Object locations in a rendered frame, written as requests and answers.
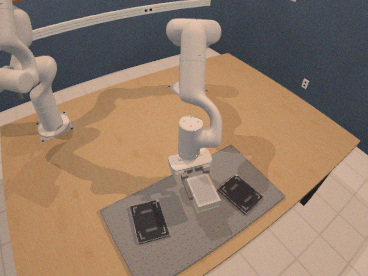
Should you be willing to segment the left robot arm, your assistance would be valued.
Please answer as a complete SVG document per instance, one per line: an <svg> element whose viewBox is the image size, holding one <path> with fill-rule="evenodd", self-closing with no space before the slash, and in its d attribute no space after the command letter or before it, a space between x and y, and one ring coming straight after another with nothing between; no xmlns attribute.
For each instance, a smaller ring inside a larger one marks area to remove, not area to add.
<svg viewBox="0 0 368 276"><path fill-rule="evenodd" d="M183 102L202 108L210 118L209 127L203 127L202 120L194 115L179 120L178 154L184 160L194 160L200 148L221 144L222 118L204 92L206 49L220 39L221 27L214 20L173 19L167 24L166 34L173 44L181 46L179 82L174 84L174 91Z"/></svg>

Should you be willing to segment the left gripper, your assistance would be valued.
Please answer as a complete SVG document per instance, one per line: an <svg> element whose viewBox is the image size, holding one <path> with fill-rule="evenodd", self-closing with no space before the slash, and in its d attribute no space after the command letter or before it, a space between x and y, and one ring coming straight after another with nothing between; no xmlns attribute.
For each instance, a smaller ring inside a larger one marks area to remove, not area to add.
<svg viewBox="0 0 368 276"><path fill-rule="evenodd" d="M189 200L193 200L193 196L191 194L190 189L186 185L185 178L188 178L188 174L192 173L194 170L195 172L202 170L203 173L208 174L216 192L218 191L209 173L210 172L209 166L211 166L211 163L212 163L212 156L209 153L208 149L206 148L201 148L199 156L194 160L184 160L178 154L171 155L168 158L168 165L171 170L171 173L173 175L181 174L181 180Z"/></svg>

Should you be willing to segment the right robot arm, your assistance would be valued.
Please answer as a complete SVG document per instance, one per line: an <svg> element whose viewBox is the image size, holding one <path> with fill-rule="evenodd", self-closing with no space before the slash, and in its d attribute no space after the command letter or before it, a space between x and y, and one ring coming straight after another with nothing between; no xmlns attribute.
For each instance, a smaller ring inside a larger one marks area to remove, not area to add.
<svg viewBox="0 0 368 276"><path fill-rule="evenodd" d="M55 137L69 126L68 117L59 112L51 88L57 65L50 56L34 57L29 50L32 40L28 14L14 6L12 0L0 0L0 50L12 54L10 66L14 68L0 68L0 89L28 93L41 82L30 92L30 99L42 123L38 132L43 137Z"/></svg>

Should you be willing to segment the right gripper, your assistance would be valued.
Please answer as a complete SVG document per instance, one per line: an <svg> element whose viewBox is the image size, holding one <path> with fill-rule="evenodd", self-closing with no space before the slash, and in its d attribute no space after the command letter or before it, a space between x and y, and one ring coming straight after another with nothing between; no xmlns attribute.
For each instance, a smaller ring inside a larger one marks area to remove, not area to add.
<svg viewBox="0 0 368 276"><path fill-rule="evenodd" d="M2 68L7 68L7 69L13 69L14 70L14 68L12 67L12 66L4 66L4 67L2 67ZM0 89L0 93L3 91L3 89ZM17 93L17 92L16 92ZM19 99L23 99L23 95L22 95L22 93L17 93L17 95L18 95L18 97L19 97Z"/></svg>

